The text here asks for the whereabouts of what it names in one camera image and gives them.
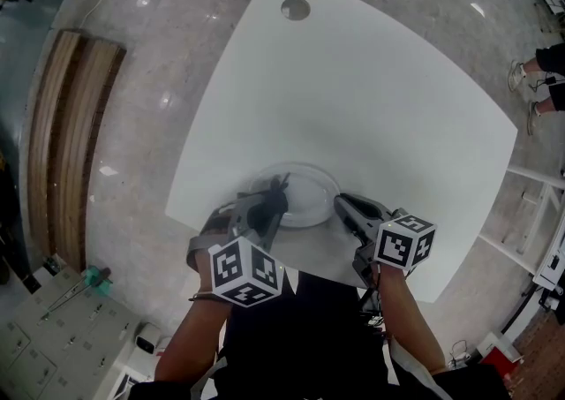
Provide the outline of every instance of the gray tile floor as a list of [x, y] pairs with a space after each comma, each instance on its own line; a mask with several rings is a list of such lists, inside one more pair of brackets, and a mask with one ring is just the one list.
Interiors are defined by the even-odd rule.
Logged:
[[[79, 25], [96, 1], [65, 0], [54, 27]], [[184, 263], [193, 231], [163, 210], [202, 93], [249, 1], [104, 0], [85, 24], [89, 33], [128, 50], [96, 148], [87, 259], [110, 266], [117, 299], [169, 332], [185, 315], [198, 279]], [[507, 87], [513, 58], [529, 59], [535, 48], [559, 41], [539, 31], [536, 0], [363, 1], [427, 39], [493, 97], [519, 129], [513, 162], [558, 173], [563, 116], [544, 117], [536, 135], [527, 137], [526, 103], [533, 93], [522, 87], [511, 94]], [[506, 176], [486, 222], [489, 231], [503, 236], [516, 227], [524, 188], [536, 186]], [[472, 346], [499, 328], [526, 282], [521, 268], [478, 240], [440, 298], [421, 308], [448, 353], [459, 339]]]

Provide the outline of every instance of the sneaker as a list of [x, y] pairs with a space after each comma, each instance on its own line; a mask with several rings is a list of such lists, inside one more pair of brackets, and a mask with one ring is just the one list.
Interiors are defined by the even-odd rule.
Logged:
[[508, 72], [508, 89], [510, 92], [516, 91], [522, 80], [526, 78], [526, 72], [524, 71], [524, 65], [518, 63], [517, 61], [512, 61], [510, 65], [510, 72]]
[[538, 105], [537, 102], [530, 102], [530, 105], [528, 106], [528, 123], [526, 125], [526, 129], [530, 136], [533, 135], [533, 127], [535, 126], [534, 119], [541, 116], [536, 109], [536, 105]]

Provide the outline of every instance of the gray strap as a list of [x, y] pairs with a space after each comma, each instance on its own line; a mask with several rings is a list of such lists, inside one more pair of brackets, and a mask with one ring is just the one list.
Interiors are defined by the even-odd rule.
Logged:
[[198, 235], [197, 237], [192, 237], [188, 243], [186, 263], [194, 271], [198, 271], [198, 269], [196, 269], [194, 254], [200, 249], [208, 249], [214, 245], [225, 245], [227, 240], [228, 236], [226, 234]]

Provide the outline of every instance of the black pants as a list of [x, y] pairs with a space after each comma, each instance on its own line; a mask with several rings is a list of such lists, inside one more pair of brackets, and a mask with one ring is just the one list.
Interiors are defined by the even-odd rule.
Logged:
[[296, 295], [285, 276], [282, 295], [234, 307], [224, 347], [228, 366], [215, 385], [220, 398], [338, 398], [356, 380], [387, 382], [382, 341], [363, 325], [354, 287], [300, 273]]
[[[565, 42], [548, 49], [536, 50], [536, 61], [544, 72], [555, 72], [565, 76]], [[565, 83], [549, 87], [549, 94], [557, 111], [565, 110]]]

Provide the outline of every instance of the clear glass plate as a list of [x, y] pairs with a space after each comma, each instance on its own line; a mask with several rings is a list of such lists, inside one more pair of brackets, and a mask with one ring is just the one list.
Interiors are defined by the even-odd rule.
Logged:
[[334, 213], [339, 185], [327, 172], [311, 164], [282, 162], [269, 166], [251, 181], [249, 191], [267, 189], [273, 176], [283, 179], [287, 173], [290, 173], [285, 190], [289, 211], [282, 217], [281, 225], [304, 228], [327, 221]]

